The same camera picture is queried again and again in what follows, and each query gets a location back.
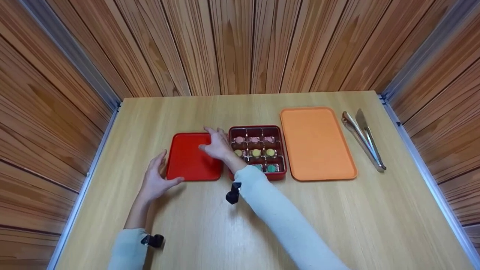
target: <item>sleeve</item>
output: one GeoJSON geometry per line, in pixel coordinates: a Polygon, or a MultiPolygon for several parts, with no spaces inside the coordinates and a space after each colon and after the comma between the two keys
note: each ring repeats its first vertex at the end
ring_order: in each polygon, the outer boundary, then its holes
{"type": "Polygon", "coordinates": [[[145,229],[120,231],[112,247],[108,270],[141,270],[148,248],[140,243],[145,236],[147,236],[145,229]]]}
{"type": "Polygon", "coordinates": [[[240,195],[257,216],[272,230],[300,270],[347,270],[328,248],[305,217],[266,176],[248,165],[237,171],[240,195]]]}

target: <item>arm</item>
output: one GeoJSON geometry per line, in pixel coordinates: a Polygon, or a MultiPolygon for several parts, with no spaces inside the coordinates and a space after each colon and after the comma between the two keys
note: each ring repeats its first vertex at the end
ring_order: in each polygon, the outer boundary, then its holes
{"type": "Polygon", "coordinates": [[[143,268],[148,246],[141,244],[140,241],[147,236],[145,224],[150,204],[171,187],[183,181],[181,177],[168,181],[160,176],[158,169],[164,163],[166,154],[167,151],[163,150],[160,155],[150,161],[142,187],[132,204],[125,226],[117,235],[112,247],[108,269],[143,268]]]}
{"type": "Polygon", "coordinates": [[[272,230],[299,269],[348,269],[266,176],[232,152],[223,130],[206,130],[212,136],[212,144],[200,148],[222,159],[235,174],[235,182],[242,183],[240,195],[272,230]]]}

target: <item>hand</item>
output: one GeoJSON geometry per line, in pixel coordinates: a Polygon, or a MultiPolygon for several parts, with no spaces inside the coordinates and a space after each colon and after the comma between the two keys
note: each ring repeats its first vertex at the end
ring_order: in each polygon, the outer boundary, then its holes
{"type": "Polygon", "coordinates": [[[225,131],[219,127],[216,131],[206,126],[204,126],[204,129],[210,133],[212,142],[209,145],[199,145],[198,148],[214,159],[225,160],[228,154],[232,152],[225,131]]]}
{"type": "Polygon", "coordinates": [[[150,161],[145,172],[144,181],[138,196],[146,201],[152,201],[162,196],[171,187],[183,182],[183,177],[177,177],[172,180],[166,180],[158,172],[159,167],[165,163],[167,150],[163,150],[160,155],[150,161]]]}

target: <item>table surface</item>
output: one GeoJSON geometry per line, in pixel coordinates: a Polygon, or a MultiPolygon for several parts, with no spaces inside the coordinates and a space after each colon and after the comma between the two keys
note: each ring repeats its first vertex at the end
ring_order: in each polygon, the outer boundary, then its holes
{"type": "MultiPolygon", "coordinates": [[[[178,132],[202,125],[281,126],[289,107],[328,106],[338,119],[361,108],[387,166],[378,173],[353,135],[342,131],[358,167],[351,181],[275,182],[351,269],[471,269],[394,124],[372,92],[213,97],[127,98],[114,122],[89,190],[57,265],[105,269],[151,158],[169,149],[178,132]]],[[[226,171],[215,182],[189,182],[151,207],[153,269],[295,269],[281,245],[242,200],[225,200],[226,171]]]]}

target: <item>tongs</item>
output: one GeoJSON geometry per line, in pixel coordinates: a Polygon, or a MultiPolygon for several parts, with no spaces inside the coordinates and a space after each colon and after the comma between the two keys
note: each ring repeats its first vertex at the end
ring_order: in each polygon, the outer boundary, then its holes
{"type": "Polygon", "coordinates": [[[348,112],[344,111],[342,113],[343,124],[353,133],[355,139],[361,145],[368,158],[373,163],[375,169],[377,169],[379,172],[385,171],[387,168],[380,158],[380,153],[378,153],[372,133],[367,125],[367,120],[365,119],[365,115],[363,115],[361,109],[358,110],[357,115],[355,115],[355,119],[357,122],[352,119],[348,112]]]}

